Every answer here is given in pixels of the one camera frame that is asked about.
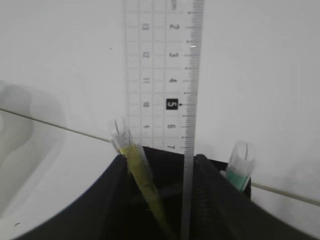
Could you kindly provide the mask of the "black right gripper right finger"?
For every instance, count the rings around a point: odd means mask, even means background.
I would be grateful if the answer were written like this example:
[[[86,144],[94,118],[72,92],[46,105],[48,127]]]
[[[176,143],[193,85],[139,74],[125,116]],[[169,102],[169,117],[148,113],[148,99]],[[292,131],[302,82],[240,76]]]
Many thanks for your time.
[[[194,158],[192,240],[312,240],[308,235],[272,216],[234,188],[200,154]]]

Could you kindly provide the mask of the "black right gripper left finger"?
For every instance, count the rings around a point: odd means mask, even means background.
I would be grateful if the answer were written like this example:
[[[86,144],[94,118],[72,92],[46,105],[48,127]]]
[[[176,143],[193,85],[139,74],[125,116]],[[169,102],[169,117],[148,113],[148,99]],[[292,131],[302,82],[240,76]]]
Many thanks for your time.
[[[117,155],[77,200],[20,240],[124,240],[130,184],[127,159]]]

